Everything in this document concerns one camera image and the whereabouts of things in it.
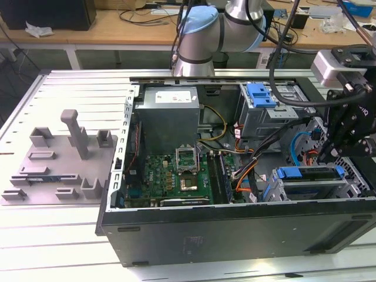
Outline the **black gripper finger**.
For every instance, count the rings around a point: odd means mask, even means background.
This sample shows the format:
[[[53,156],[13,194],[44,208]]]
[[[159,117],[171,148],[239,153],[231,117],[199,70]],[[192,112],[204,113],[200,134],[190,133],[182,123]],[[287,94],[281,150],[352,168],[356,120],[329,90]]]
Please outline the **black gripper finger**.
[[[333,162],[339,157],[373,157],[373,138],[352,139],[344,134],[328,134],[323,144],[323,161]]]
[[[326,127],[326,141],[321,147],[318,155],[319,161],[332,161],[334,156],[331,154],[332,150],[338,150],[337,147],[341,144],[343,131],[343,116],[347,110],[347,104],[341,102],[337,106],[328,106],[324,112],[324,126]]]

